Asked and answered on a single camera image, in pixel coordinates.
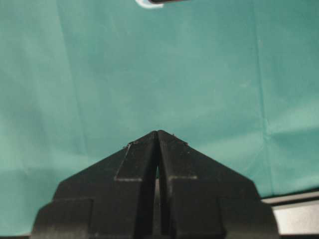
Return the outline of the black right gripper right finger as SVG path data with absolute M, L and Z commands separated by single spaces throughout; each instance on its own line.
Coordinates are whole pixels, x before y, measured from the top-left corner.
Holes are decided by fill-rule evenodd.
M 172 239 L 277 239 L 272 208 L 245 176 L 163 130 L 162 230 Z

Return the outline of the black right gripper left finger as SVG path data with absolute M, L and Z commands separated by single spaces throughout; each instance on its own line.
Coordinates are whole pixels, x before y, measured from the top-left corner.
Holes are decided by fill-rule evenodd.
M 34 239 L 142 239 L 153 230 L 158 134 L 152 131 L 59 183 Z

